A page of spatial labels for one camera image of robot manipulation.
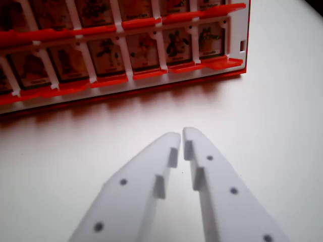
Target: red and white card rack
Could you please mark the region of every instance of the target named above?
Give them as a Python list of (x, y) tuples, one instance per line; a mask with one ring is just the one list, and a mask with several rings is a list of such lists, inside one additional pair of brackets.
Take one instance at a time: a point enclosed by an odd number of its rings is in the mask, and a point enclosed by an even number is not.
[[(13, 90), (12, 93), (0, 95), (0, 114), (186, 80), (202, 81), (210, 77), (217, 78), (246, 72), (250, 0), (226, 0), (225, 5), (213, 7), (207, 11), (198, 11), (199, 0), (190, 0), (190, 12), (171, 14), (166, 17), (160, 16), (159, 0), (152, 0), (152, 18), (124, 22), (121, 19), (118, 0), (110, 0), (114, 24), (92, 28), (81, 27), (74, 0), (66, 0), (74, 29), (62, 31), (39, 30), (29, 2), (16, 1), (21, 3), (31, 31), (0, 32), (0, 65)], [(198, 25), (213, 22), (219, 22), (225, 29), (224, 55), (200, 60)], [(192, 61), (168, 67), (163, 30), (179, 27), (184, 27), (186, 32), (191, 34)], [(131, 67), (126, 36), (144, 32), (149, 33), (150, 37), (157, 42), (160, 68), (138, 73)], [(107, 38), (111, 38), (114, 44), (120, 46), (126, 73), (99, 78), (96, 76), (87, 41)], [(89, 79), (70, 83), (59, 82), (46, 48), (64, 44), (71, 44), (82, 52)], [(42, 59), (51, 81), (50, 86), (21, 90), (6, 55), (27, 50)]]

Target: white table surface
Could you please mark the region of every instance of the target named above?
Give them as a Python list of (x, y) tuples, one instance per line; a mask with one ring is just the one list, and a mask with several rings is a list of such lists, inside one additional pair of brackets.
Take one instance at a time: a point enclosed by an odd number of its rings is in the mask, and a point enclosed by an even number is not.
[[(305, 2), (254, 0), (241, 77), (0, 122), (0, 241), (66, 241), (114, 172), (187, 126), (208, 135), (291, 241), (321, 241), (322, 40)], [(182, 151), (150, 241), (203, 241)]]

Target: gripper jaw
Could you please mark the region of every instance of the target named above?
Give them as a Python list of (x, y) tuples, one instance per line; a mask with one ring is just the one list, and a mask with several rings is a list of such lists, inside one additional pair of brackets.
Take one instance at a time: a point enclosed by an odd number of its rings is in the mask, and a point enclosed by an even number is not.
[(166, 133), (144, 148), (102, 187), (70, 242), (142, 242), (156, 201), (164, 199), (181, 136)]
[(199, 191), (206, 242), (288, 242), (231, 164), (198, 129), (183, 130), (184, 159)]

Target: white plastic divider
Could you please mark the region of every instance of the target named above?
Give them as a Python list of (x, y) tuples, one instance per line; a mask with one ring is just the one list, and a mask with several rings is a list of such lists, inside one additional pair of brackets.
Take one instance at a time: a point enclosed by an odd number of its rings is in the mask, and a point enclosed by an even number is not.
[(160, 0), (151, 0), (151, 9), (153, 17), (160, 18)]
[(96, 81), (95, 68), (94, 68), (92, 58), (91, 58), (91, 54), (90, 54), (90, 51), (89, 51), (89, 49), (87, 47), (86, 42), (82, 42), (82, 43), (77, 42), (76, 45), (73, 45), (73, 47), (76, 50), (79, 50), (80, 52), (82, 52), (84, 63), (86, 65), (86, 69), (87, 69), (87, 72), (89, 74), (90, 83), (95, 82)]
[(150, 37), (155, 39), (157, 42), (157, 49), (158, 49), (158, 57), (159, 57), (159, 65), (163, 70), (168, 70), (166, 64), (166, 54), (165, 54), (165, 44), (164, 44), (164, 37), (162, 31), (155, 31), (150, 32)]
[(79, 14), (77, 12), (74, 0), (66, 0), (66, 5), (70, 12), (70, 17), (71, 17), (71, 21), (74, 26), (74, 29), (82, 29), (81, 20), (79, 18)]
[(38, 25), (34, 16), (34, 13), (31, 9), (29, 1), (27, 0), (17, 0), (21, 4), (23, 13), (25, 14), (27, 24), (29, 26), (30, 31), (38, 30)]
[(20, 96), (20, 87), (16, 80), (15, 74), (11, 70), (10, 64), (5, 56), (0, 56), (0, 65), (2, 66), (3, 71), (12, 87), (12, 94)]
[(51, 82), (51, 88), (55, 89), (59, 87), (59, 81), (56, 75), (56, 72), (51, 64), (50, 58), (46, 49), (34, 49), (32, 54), (41, 58), (42, 62), (44, 63), (45, 70)]
[[(77, 14), (76, 6), (73, 0), (67, 0), (69, 11), (71, 13), (71, 18), (73, 21), (73, 25), (75, 28), (80, 27), (78, 26), (77, 21), (79, 21), (79, 17)], [(81, 93), (75, 93), (75, 94), (69, 94), (65, 95), (63, 97), (55, 97), (55, 98), (37, 98), (37, 100), (33, 100), (32, 104), (28, 103), (28, 101), (20, 101), (17, 103), (13, 103), (10, 105), (1, 105), (0, 106), (0, 113), (15, 111), (15, 110), (21, 110), (26, 108), (32, 108), (37, 106), (43, 106), (43, 105), (49, 105), (53, 103), (59, 103), (64, 101), (72, 101), (82, 98), (88, 98), (88, 97), (94, 97), (94, 96), (100, 96), (100, 95), (106, 95), (106, 94), (112, 94), (112, 93), (118, 93), (123, 91), (129, 91), (129, 90), (135, 90), (139, 88), (145, 88), (145, 87), (151, 87), (156, 85), (161, 85), (165, 83), (174, 83), (174, 82), (180, 82), (184, 80), (190, 80), (190, 79), (196, 79), (196, 78), (202, 78), (207, 77), (211, 75), (231, 72), (231, 71), (237, 71), (244, 69), (245, 67), (245, 61), (241, 66), (233, 67), (233, 68), (227, 68), (223, 70), (212, 70), (209, 68), (204, 68), (201, 70), (195, 70), (187, 73), (181, 73), (181, 74), (174, 74), (174, 73), (167, 73), (165, 75), (161, 75), (158, 77), (152, 77), (152, 78), (146, 78), (144, 80), (133, 80), (133, 72), (130, 62), (130, 56), (129, 51), (127, 47), (126, 42), (126, 36), (133, 35), (133, 34), (139, 34), (139, 33), (150, 33), (151, 36), (157, 41), (157, 48), (158, 48), (158, 56), (159, 56), (159, 64), (163, 69), (166, 69), (166, 53), (164, 48), (164, 39), (163, 39), (163, 31), (165, 29), (172, 29), (172, 28), (180, 28), (184, 27), (187, 32), (191, 33), (192, 35), (192, 53), (193, 53), (193, 60), (195, 63), (200, 63), (199, 60), (199, 50), (198, 50), (198, 25), (204, 24), (204, 23), (212, 23), (212, 22), (223, 22), (223, 20), (226, 20), (226, 24), (222, 24), (222, 27), (225, 27), (226, 29), (226, 35), (225, 35), (225, 54), (232, 58), (239, 58), (246, 60), (246, 51), (240, 52), (240, 42), (247, 40), (247, 31), (248, 31), (248, 15), (249, 15), (249, 0), (231, 0), (230, 3), (236, 4), (236, 3), (245, 3), (247, 7), (245, 9), (229, 13), (227, 16), (224, 17), (216, 17), (216, 18), (207, 18), (207, 19), (199, 19), (195, 18), (191, 21), (182, 22), (182, 23), (172, 23), (163, 25), (162, 23), (156, 24), (152, 27), (147, 28), (139, 28), (139, 29), (131, 29), (131, 30), (124, 30), (122, 28), (122, 20), (121, 20), (121, 14), (119, 9), (119, 3), (118, 0), (110, 0), (111, 8), (113, 12), (113, 17), (115, 21), (115, 25), (117, 27), (117, 31), (113, 33), (105, 33), (105, 34), (97, 34), (97, 35), (91, 35), (91, 36), (77, 36), (77, 38), (69, 38), (69, 39), (62, 39), (62, 40), (55, 40), (51, 42), (35, 42), (33, 45), (26, 45), (26, 46), (18, 46), (13, 48), (7, 48), (7, 49), (1, 49), (0, 50), (0, 59), (2, 59), (2, 62), (7, 63), (7, 65), (4, 66), (5, 74), (9, 77), (13, 77), (12, 71), (7, 70), (7, 68), (10, 69), (10, 65), (8, 64), (6, 60), (6, 54), (14, 53), (14, 52), (23, 52), (23, 51), (35, 51), (36, 48), (39, 49), (40, 53), (43, 53), (43, 51), (46, 53), (46, 48), (50, 46), (57, 46), (57, 45), (64, 45), (64, 44), (71, 44), (75, 45), (77, 42), (80, 43), (80, 46), (78, 46), (84, 56), (84, 60), (90, 75), (90, 81), (94, 82), (96, 80), (96, 73), (93, 66), (93, 63), (91, 61), (90, 52), (87, 47), (88, 41), (96, 40), (96, 39), (107, 39), (111, 38), (113, 42), (120, 46), (122, 58), (124, 61), (125, 70), (128, 77), (128, 82), (113, 86), (107, 86), (102, 88), (94, 88), (94, 89), (88, 89), (86, 92)], [(153, 5), (153, 16), (158, 17), (160, 16), (159, 10), (159, 1), (158, 0), (152, 0)], [(30, 16), (34, 20), (34, 16), (32, 14), (32, 10), (30, 5), (24, 4), (24, 11), (29, 12)], [(197, 6), (197, 0), (191, 0), (190, 1), (190, 11), (196, 11), (198, 8)], [(44, 63), (46, 65), (46, 70), (48, 71), (48, 74), (50, 75), (50, 79), (53, 84), (57, 85), (58, 82), (56, 74), (53, 74), (51, 69), (53, 67), (51, 66), (51, 63), (48, 62), (47, 57), (44, 55), (42, 58), (44, 60)], [(14, 84), (16, 79), (10, 78), (12, 87), (15, 87), (15, 91), (19, 92), (20, 88), (18, 84)]]

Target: trading card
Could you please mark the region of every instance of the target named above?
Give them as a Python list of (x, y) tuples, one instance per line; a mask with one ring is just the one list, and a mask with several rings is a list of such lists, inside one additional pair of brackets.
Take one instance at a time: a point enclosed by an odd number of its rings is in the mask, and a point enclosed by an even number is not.
[(41, 58), (30, 51), (8, 54), (7, 59), (21, 89), (33, 89), (51, 84)]
[(198, 0), (199, 9), (201, 11), (207, 10), (209, 8), (213, 8), (215, 6), (219, 6), (224, 4), (224, 0)]
[(65, 0), (30, 0), (30, 5), (40, 29), (73, 28)]
[(14, 0), (0, 0), (0, 31), (28, 32), (26, 16), (21, 4)]
[(200, 59), (224, 55), (225, 30), (218, 22), (199, 25), (198, 33)]
[(69, 44), (53, 46), (47, 51), (59, 82), (65, 83), (89, 78), (81, 51)]
[(90, 41), (88, 46), (98, 77), (125, 72), (120, 46), (114, 44), (110, 38)]
[(75, 4), (83, 27), (113, 23), (109, 0), (77, 0)]
[(122, 21), (152, 17), (151, 0), (119, 0)]
[(8, 78), (5, 75), (4, 70), (0, 67), (0, 95), (11, 93), (12, 87)]
[(157, 42), (148, 33), (128, 35), (127, 46), (134, 71), (159, 67)]
[(159, 0), (160, 15), (179, 14), (190, 11), (189, 0)]
[(181, 64), (192, 60), (191, 35), (184, 28), (163, 31), (167, 65)]

